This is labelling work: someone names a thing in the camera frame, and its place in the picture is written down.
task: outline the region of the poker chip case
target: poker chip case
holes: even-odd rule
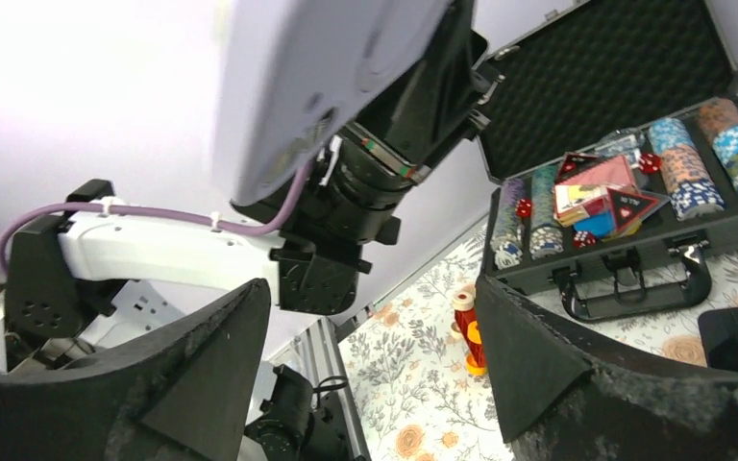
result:
[[[606,134],[680,120],[725,202],[725,210],[679,221],[672,205],[645,220],[638,232],[575,248],[572,227],[560,228],[563,251],[498,269],[485,246],[482,273],[523,294],[557,289],[565,310],[580,321],[701,303],[711,288],[705,258],[738,250],[738,193],[705,138],[698,111],[715,98],[738,109],[738,71],[710,6],[703,0],[591,0],[508,45],[490,60],[504,76],[480,108],[490,123],[480,137],[488,174],[502,184],[591,152]],[[643,152],[651,152],[649,136]],[[661,175],[646,187],[667,194]],[[491,197],[487,241],[500,200]],[[524,229],[530,230],[530,218]],[[522,247],[529,232],[522,232]],[[680,262],[680,282],[648,287],[643,272]],[[577,284],[614,279],[610,296],[582,299]]]

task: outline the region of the flower pattern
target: flower pattern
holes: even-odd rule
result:
[[[484,248],[479,229],[341,342],[373,460],[513,459],[502,442],[490,381],[468,374],[467,347],[451,335],[451,296],[459,289],[475,291]],[[585,326],[641,351],[705,366],[698,317],[738,307],[738,252],[708,264],[714,284],[702,304]],[[681,266],[644,275],[649,285],[684,278]],[[583,284],[579,293],[592,297],[612,289],[611,281],[602,280]],[[566,317],[557,292],[530,298]]]

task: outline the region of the dice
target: dice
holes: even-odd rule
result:
[[[661,159],[655,154],[645,152],[641,154],[641,159],[638,162],[638,165],[645,175],[651,175],[652,173],[660,171]]]
[[[521,199],[516,202],[516,216],[527,218],[533,212],[533,203],[528,199]]]
[[[596,243],[598,243],[598,238],[596,238],[596,236],[591,232],[587,232],[585,230],[578,231],[576,232],[576,235],[573,236],[573,245],[576,248],[589,247]]]

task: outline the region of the purple cable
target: purple cable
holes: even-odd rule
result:
[[[276,231],[280,228],[298,203],[298,199],[301,197],[301,192],[304,189],[304,183],[307,181],[310,171],[312,171],[312,162],[307,163],[296,172],[293,178],[290,189],[287,192],[287,196],[284,199],[282,207],[276,216],[267,224],[261,226],[243,226],[241,224],[231,223],[228,221],[219,221],[218,227],[222,231],[231,233],[237,233],[247,237],[258,237],[265,235],[272,231]],[[0,235],[0,267],[1,270],[7,274],[8,263],[7,263],[7,243],[13,234],[18,232],[19,229],[23,228],[27,223],[43,216],[46,214],[60,213],[66,211],[85,211],[90,213],[102,213],[103,204],[83,203],[83,202],[69,202],[65,204],[54,204],[48,206],[42,206],[36,208],[16,219],[12,222],[7,229]],[[112,214],[125,214],[129,216],[143,216],[147,218],[162,218],[171,219],[174,221],[184,221],[187,223],[199,224],[203,226],[212,225],[212,221],[209,216],[202,216],[200,214],[186,213],[184,211],[176,211],[173,209],[165,208],[151,208],[148,206],[122,206],[114,205],[111,206]]]

